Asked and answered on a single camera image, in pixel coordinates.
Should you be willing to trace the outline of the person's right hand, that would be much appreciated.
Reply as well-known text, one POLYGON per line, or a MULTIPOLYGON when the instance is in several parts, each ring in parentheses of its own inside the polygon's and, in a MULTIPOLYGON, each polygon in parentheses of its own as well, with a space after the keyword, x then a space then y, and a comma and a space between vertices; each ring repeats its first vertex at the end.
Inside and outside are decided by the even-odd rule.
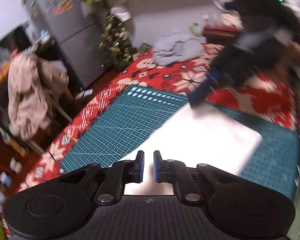
POLYGON ((300 69, 300 45, 292 41, 292 33, 287 29, 279 29, 275 38, 284 49, 275 63, 273 78, 276 82, 288 83, 289 70, 295 67, 300 69))

